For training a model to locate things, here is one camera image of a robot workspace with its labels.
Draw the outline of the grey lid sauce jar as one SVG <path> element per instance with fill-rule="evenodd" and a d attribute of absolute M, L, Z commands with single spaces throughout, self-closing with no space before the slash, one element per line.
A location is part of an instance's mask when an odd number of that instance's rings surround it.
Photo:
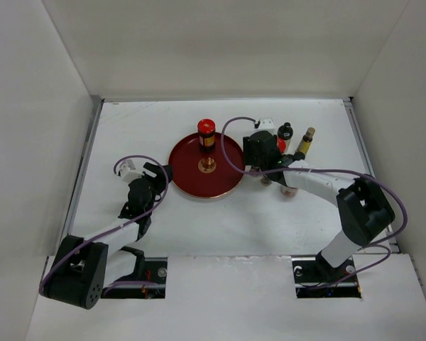
<path fill-rule="evenodd" d="M 281 185 L 280 191 L 286 197 L 295 197 L 298 193 L 298 188 L 294 188 L 291 186 Z"/>

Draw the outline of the yellow label gold cap bottle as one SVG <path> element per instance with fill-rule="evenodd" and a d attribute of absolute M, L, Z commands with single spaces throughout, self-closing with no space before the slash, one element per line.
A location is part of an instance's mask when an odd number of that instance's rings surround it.
<path fill-rule="evenodd" d="M 295 150 L 295 158 L 297 160 L 305 159 L 307 152 L 310 149 L 313 136 L 315 135 L 315 128 L 309 127 L 305 134 L 302 136 L 296 150 Z"/>

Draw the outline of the tall red lid chili jar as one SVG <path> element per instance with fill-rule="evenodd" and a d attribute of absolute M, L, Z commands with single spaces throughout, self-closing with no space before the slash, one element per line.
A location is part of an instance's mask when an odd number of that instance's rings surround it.
<path fill-rule="evenodd" d="M 201 149 L 210 153 L 215 148 L 216 125 L 211 119 L 201 119 L 197 124 L 197 133 Z"/>

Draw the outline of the small black cap spice jar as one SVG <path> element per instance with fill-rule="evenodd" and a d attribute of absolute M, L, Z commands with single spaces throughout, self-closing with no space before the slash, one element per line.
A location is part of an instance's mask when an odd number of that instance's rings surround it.
<path fill-rule="evenodd" d="M 271 184 L 271 181 L 270 181 L 267 177 L 262 177 L 262 179 L 261 179 L 261 183 L 262 183 L 264 186 L 269 186 L 269 185 Z"/>

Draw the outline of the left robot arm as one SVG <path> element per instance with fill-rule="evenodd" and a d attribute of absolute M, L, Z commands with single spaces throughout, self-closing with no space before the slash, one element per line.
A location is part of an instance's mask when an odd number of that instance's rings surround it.
<path fill-rule="evenodd" d="M 165 297 L 167 260 L 148 258 L 132 244 L 148 231 L 173 180 L 173 168 L 149 161 L 138 172 L 125 160 L 114 172 L 129 187 L 117 221 L 90 237 L 67 235 L 40 283 L 41 296 L 86 310 L 101 298 Z"/>

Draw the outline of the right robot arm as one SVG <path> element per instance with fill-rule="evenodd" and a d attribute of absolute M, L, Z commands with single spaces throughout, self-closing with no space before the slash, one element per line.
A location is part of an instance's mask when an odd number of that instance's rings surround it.
<path fill-rule="evenodd" d="M 338 276 L 345 261 L 395 219 L 381 187 L 366 174 L 344 178 L 334 171 L 317 172 L 301 152 L 282 154 L 276 136 L 268 131 L 244 137 L 243 147 L 244 163 L 267 172 L 270 181 L 299 188 L 337 207 L 342 229 L 316 256 L 315 273 L 323 281 Z"/>

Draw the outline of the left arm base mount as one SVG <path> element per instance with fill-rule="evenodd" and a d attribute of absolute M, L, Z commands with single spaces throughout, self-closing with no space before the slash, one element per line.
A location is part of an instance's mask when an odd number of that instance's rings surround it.
<path fill-rule="evenodd" d="M 168 277 L 167 258 L 143 258 L 133 273 L 104 287 L 103 299 L 164 299 Z"/>

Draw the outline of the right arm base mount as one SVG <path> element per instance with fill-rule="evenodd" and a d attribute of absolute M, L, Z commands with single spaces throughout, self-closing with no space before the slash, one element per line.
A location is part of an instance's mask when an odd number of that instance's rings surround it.
<path fill-rule="evenodd" d="M 292 258 L 295 295 L 297 298 L 361 298 L 355 263 L 348 259 L 339 268 L 322 272 L 314 257 Z"/>

